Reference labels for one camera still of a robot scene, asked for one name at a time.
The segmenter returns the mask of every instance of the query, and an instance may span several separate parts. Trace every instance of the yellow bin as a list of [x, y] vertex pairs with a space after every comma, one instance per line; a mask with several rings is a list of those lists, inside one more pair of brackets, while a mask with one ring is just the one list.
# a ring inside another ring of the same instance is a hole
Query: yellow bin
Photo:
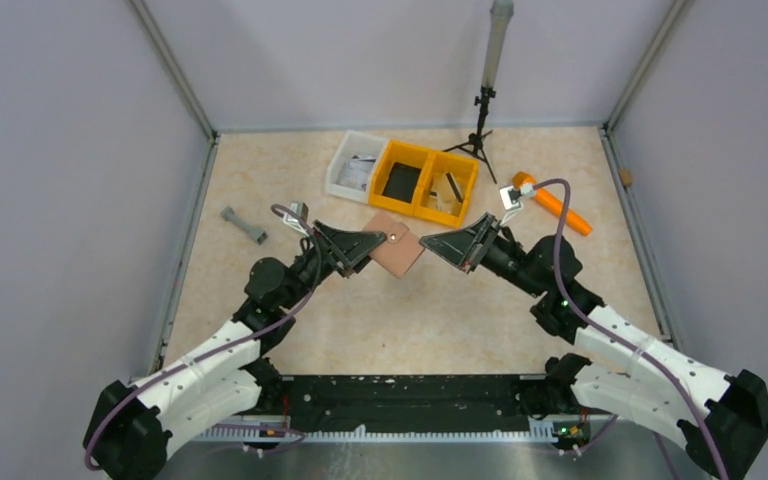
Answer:
[[[387, 181], [390, 179], [393, 166], [397, 163], [421, 169], [410, 203], [384, 196]], [[369, 204], [403, 215], [459, 228], [469, 209], [472, 189], [475, 187], [475, 179], [478, 177], [478, 169], [478, 162], [471, 158], [398, 140], [390, 140], [378, 164], [378, 169], [372, 176]], [[463, 196], [463, 202], [451, 212], [443, 212], [426, 206], [428, 197], [431, 195], [434, 178], [445, 173], [451, 173], [455, 177]]]

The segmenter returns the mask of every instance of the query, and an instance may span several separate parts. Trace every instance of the black tripod stand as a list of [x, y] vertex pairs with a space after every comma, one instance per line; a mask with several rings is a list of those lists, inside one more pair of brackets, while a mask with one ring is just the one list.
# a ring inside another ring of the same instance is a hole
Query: black tripod stand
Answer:
[[490, 165], [490, 160], [487, 159], [487, 154], [484, 153], [484, 138], [487, 135], [493, 133], [493, 130], [487, 131], [487, 133], [481, 133], [484, 130], [484, 121], [487, 119], [487, 114], [490, 112], [490, 99], [496, 97], [496, 91], [490, 87], [481, 87], [481, 97], [475, 97], [475, 105], [481, 105], [478, 110], [478, 127], [475, 133], [470, 133], [467, 137], [467, 141], [459, 143], [454, 147], [443, 150], [444, 152], [451, 152], [452, 150], [460, 150], [464, 153], [471, 155], [473, 158], [484, 162], [487, 165], [487, 170], [490, 171], [490, 177], [493, 179], [493, 183], [496, 182], [496, 174], [493, 172], [493, 166]]

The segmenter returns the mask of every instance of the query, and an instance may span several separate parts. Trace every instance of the black item in bin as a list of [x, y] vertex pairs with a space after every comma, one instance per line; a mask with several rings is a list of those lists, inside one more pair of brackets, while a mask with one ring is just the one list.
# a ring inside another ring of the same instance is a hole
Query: black item in bin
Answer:
[[396, 162], [390, 170], [390, 176], [384, 185], [382, 195], [405, 203], [411, 203], [413, 192], [419, 183], [422, 169]]

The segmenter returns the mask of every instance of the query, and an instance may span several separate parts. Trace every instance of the orange cylinder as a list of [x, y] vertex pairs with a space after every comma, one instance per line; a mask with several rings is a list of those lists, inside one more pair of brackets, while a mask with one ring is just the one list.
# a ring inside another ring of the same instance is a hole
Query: orange cylinder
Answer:
[[[516, 175], [514, 175], [512, 183], [514, 187], [519, 188], [524, 183], [530, 183], [534, 185], [537, 183], [537, 181], [534, 180], [534, 177], [525, 172], [518, 172]], [[552, 212], [554, 216], [561, 216], [561, 210], [563, 210], [564, 203], [555, 198], [555, 196], [551, 193], [547, 192], [546, 189], [541, 188], [537, 190], [537, 194], [532, 198], [535, 202], [537, 202], [538, 205]], [[584, 219], [581, 218], [581, 216], [575, 213], [572, 209], [567, 212], [566, 224], [568, 227], [582, 235], [589, 235], [590, 232], [593, 231], [593, 227], [591, 227], [590, 224], [584, 221]]]

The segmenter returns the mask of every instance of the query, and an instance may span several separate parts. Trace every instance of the gray wall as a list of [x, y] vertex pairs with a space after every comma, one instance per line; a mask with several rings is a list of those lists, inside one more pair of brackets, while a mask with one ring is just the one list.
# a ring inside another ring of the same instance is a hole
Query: gray wall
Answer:
[[0, 479], [98, 478], [84, 429], [148, 365], [206, 154], [125, 2], [0, 2]]
[[768, 385], [768, 1], [695, 2], [617, 138], [686, 350]]
[[[474, 124], [492, 0], [149, 0], [219, 130]], [[607, 118], [670, 0], [516, 0], [494, 124]]]

